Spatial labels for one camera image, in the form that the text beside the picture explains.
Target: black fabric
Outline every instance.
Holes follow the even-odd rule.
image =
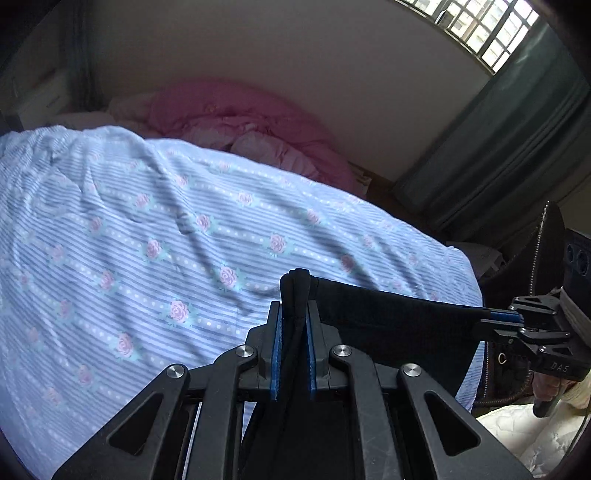
[[[343,343],[384,365],[418,363],[453,395],[478,347],[472,326],[485,311],[353,287],[306,270],[284,275],[279,396],[255,407],[242,444],[241,480],[353,478],[347,399],[310,401],[303,336],[308,299]]]
[[[242,478],[262,480],[272,476],[274,459],[284,437],[287,410],[292,403],[296,384],[296,368],[306,365],[299,361],[305,346],[302,334],[306,325],[306,310],[310,291],[310,273],[300,268],[283,275],[280,281],[283,307],[283,349],[277,401],[257,404],[246,429],[241,452]]]
[[[314,282],[320,319],[338,328],[343,343],[389,367],[421,365],[449,393],[457,393],[478,347],[472,338],[474,309],[323,278]]]

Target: pink rose pattern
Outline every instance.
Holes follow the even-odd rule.
[[[240,192],[238,194],[238,203],[240,203],[241,205],[248,207],[248,206],[252,205],[252,201],[253,201],[253,198],[250,193]]]
[[[146,246],[146,255],[150,260],[156,260],[158,256],[162,253],[162,245],[158,240],[150,240],[148,241],[148,245]]]
[[[285,251],[287,242],[281,235],[274,233],[269,239],[269,249],[276,254],[282,254]]]
[[[175,175],[174,176],[174,181],[182,189],[185,188],[187,185],[189,185],[189,179],[187,178],[186,175]]]
[[[37,343],[39,341],[39,331],[33,327],[27,332],[27,338],[31,343]]]
[[[131,341],[131,337],[127,333],[121,333],[119,340],[117,341],[117,352],[124,357],[129,358],[134,353],[134,344]]]
[[[60,318],[66,319],[72,313],[72,304],[67,300],[62,300],[58,307],[58,315]]]
[[[180,300],[173,300],[170,303],[168,316],[176,323],[185,323],[189,318],[189,308]]]
[[[61,245],[56,245],[51,249],[51,259],[54,263],[59,263],[64,258],[64,248]]]
[[[100,232],[100,229],[103,226],[103,220],[100,217],[94,217],[91,221],[90,221],[90,231],[93,233],[98,233]]]
[[[374,247],[374,239],[369,235],[363,236],[363,246],[365,248],[373,248]]]
[[[89,387],[92,384],[92,381],[93,378],[90,368],[88,368],[86,365],[81,365],[78,368],[78,382],[80,382],[80,385],[83,387]]]
[[[137,208],[146,208],[150,204],[150,196],[145,193],[140,193],[135,198],[135,206]]]
[[[61,395],[54,387],[49,387],[45,392],[45,398],[54,406],[57,407],[61,403]]]
[[[306,216],[312,225],[318,225],[320,223],[320,216],[313,209],[309,208],[306,212]]]
[[[199,215],[197,216],[197,219],[195,220],[195,222],[197,223],[199,229],[203,232],[203,233],[207,233],[208,230],[211,228],[211,220],[207,215]]]
[[[110,271],[105,270],[100,278],[99,286],[101,287],[102,290],[109,291],[111,288],[113,288],[114,284],[115,284],[115,277],[113,276],[113,274]]]
[[[233,269],[224,266],[220,269],[220,281],[225,287],[234,288],[238,283],[238,276]]]
[[[345,272],[350,273],[355,268],[355,259],[349,254],[343,255],[340,257],[340,266]]]

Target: floral bedsheet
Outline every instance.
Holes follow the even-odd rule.
[[[119,127],[0,138],[0,428],[40,480],[166,365],[266,321],[292,268],[481,305],[466,257],[355,196]],[[470,408],[482,346],[458,393]]]

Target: pink comforter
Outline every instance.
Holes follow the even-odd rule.
[[[239,83],[181,83],[136,96],[133,109],[119,100],[109,112],[145,137],[181,138],[361,195],[347,161],[318,120],[284,99]]]

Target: curtain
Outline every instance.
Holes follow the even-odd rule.
[[[583,73],[539,21],[394,193],[442,236],[498,247],[585,162],[590,98]]]

